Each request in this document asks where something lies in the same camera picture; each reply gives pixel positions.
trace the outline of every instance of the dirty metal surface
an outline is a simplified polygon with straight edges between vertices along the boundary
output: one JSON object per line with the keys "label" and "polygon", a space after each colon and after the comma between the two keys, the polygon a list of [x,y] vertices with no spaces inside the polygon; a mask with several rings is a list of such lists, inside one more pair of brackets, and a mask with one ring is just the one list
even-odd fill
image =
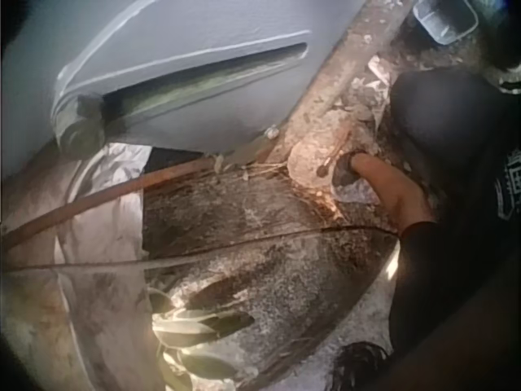
{"label": "dirty metal surface", "polygon": [[[258,166],[146,191],[143,243],[151,257],[167,257],[321,226],[391,229],[378,206],[349,212],[343,216],[324,195],[295,185],[284,168]],[[203,349],[254,368],[258,376],[242,379],[241,389],[259,389],[313,352],[372,283],[395,242],[371,229],[276,239],[148,278],[177,307],[232,306],[253,316],[250,327]]]}
{"label": "dirty metal surface", "polygon": [[414,4],[414,0],[367,0],[291,114],[269,161],[285,160],[293,146],[320,125],[316,121],[331,109],[371,57],[396,36]]}

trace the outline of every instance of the hand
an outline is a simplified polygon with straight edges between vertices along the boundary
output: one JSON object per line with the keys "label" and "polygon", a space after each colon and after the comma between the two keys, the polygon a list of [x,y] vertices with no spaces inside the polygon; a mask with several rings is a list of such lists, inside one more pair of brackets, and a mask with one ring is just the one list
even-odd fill
{"label": "hand", "polygon": [[416,222],[435,221],[422,188],[399,169],[365,153],[353,155],[350,165],[373,187],[400,234]]}

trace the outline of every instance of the white container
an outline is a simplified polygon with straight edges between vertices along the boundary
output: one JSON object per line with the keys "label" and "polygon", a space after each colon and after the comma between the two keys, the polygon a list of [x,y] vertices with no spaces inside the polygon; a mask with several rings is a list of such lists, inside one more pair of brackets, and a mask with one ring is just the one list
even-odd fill
{"label": "white container", "polygon": [[467,0],[419,0],[413,13],[441,45],[465,37],[478,26],[478,16]]}

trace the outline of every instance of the debris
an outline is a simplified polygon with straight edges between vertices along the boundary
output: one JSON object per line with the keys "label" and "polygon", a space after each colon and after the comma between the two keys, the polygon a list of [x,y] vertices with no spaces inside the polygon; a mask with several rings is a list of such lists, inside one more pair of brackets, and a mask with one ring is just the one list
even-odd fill
{"label": "debris", "polygon": [[217,155],[215,158],[215,164],[213,165],[213,170],[215,174],[219,174],[222,171],[222,163],[225,161],[225,157],[223,155]]}

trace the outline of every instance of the cable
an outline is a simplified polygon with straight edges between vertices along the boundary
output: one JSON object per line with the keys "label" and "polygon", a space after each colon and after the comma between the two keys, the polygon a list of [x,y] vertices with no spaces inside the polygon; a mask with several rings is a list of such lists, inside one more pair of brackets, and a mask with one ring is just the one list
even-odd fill
{"label": "cable", "polygon": [[185,255],[168,257],[164,259],[155,259],[155,260],[141,260],[141,261],[122,261],[117,263],[77,263],[77,264],[51,264],[51,265],[38,265],[38,266],[29,266],[29,267],[15,267],[15,268],[7,268],[2,272],[4,274],[27,274],[32,272],[40,272],[40,271],[54,271],[58,272],[81,272],[81,273],[110,273],[110,272],[129,272],[136,270],[148,270],[148,269],[159,269],[165,267],[172,266],[182,266],[188,265],[192,263],[197,263],[199,261],[207,261],[209,256],[217,257],[222,253],[227,253],[230,249],[234,248],[239,250],[241,248],[245,248],[252,244],[261,244],[266,243],[271,240],[281,240],[281,239],[293,239],[293,238],[301,238],[305,236],[313,236],[317,234],[328,234],[334,232],[342,232],[342,231],[360,231],[360,230],[370,230],[377,231],[383,233],[385,235],[391,235],[397,237],[397,234],[392,231],[385,230],[378,226],[328,226],[326,228],[314,228],[310,230],[303,230],[297,232],[290,232],[288,234],[280,234],[280,235],[272,235],[266,236],[264,238],[258,239],[250,239],[244,240],[240,243],[231,243],[226,244],[224,246],[218,248],[207,248],[203,250],[194,251],[192,253],[187,253]]}

